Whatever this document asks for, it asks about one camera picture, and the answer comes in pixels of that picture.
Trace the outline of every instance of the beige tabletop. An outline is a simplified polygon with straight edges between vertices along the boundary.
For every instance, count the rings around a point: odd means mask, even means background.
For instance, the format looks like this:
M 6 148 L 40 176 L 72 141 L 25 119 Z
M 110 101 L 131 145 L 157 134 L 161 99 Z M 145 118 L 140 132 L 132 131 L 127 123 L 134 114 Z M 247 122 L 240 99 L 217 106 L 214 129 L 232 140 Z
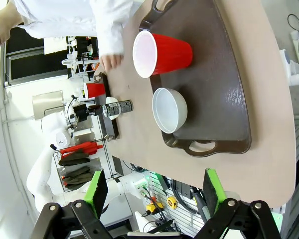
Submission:
M 224 189 L 237 192 L 243 201 L 264 200 L 270 207 L 279 207 L 291 197 L 296 173 L 293 110 L 279 48 L 260 0 L 216 2 L 243 81 L 252 132 L 250 150 L 195 158 L 165 145 L 151 110 L 150 81 L 138 76 L 132 59 L 140 22 L 151 6 L 151 0 L 145 0 L 125 27 L 123 64 L 108 75 L 112 96 L 134 104 L 133 112 L 117 118 L 120 136 L 109 143 L 110 153 L 200 188 L 205 168 L 215 168 Z

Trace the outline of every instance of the white sleeve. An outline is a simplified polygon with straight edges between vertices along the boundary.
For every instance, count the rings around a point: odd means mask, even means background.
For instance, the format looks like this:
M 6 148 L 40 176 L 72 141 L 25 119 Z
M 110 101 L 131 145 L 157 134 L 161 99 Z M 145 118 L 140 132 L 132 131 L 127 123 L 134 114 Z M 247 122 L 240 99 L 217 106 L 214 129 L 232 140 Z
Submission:
M 96 20 L 99 55 L 123 54 L 123 24 L 130 17 L 133 0 L 90 0 Z

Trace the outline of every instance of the human hand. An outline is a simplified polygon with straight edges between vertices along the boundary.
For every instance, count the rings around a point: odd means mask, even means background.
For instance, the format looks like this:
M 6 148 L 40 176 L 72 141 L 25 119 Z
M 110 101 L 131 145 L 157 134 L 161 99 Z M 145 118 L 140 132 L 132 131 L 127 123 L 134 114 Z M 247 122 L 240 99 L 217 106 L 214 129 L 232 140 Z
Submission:
M 105 72 L 109 72 L 111 69 L 116 68 L 121 64 L 123 55 L 105 55 L 100 57 L 100 64 L 105 69 Z

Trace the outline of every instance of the brown tray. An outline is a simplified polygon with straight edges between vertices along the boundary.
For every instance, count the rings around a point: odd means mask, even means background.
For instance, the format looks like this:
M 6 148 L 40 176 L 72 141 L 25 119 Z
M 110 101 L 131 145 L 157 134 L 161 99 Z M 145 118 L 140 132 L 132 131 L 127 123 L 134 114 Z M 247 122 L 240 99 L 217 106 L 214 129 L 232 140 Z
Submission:
M 193 48 L 190 67 L 150 77 L 153 92 L 160 87 L 179 91 L 188 106 L 185 124 L 175 133 L 162 132 L 169 147 L 194 157 L 214 153 L 244 153 L 251 145 L 244 91 L 223 20 L 213 0 L 173 0 L 142 20 L 141 30 L 187 41 Z M 213 149 L 196 152 L 193 142 Z

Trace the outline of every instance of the yellow tape measure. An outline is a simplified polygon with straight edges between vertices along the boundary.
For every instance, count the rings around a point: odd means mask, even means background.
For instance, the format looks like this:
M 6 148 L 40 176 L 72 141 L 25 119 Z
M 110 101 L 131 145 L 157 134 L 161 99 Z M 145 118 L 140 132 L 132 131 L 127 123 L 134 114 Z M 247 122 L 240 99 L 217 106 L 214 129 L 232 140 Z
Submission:
M 169 197 L 168 199 L 167 199 L 167 204 L 172 208 L 172 209 L 176 209 L 176 203 L 177 203 L 177 201 L 176 201 L 176 199 L 174 198 L 174 197 Z

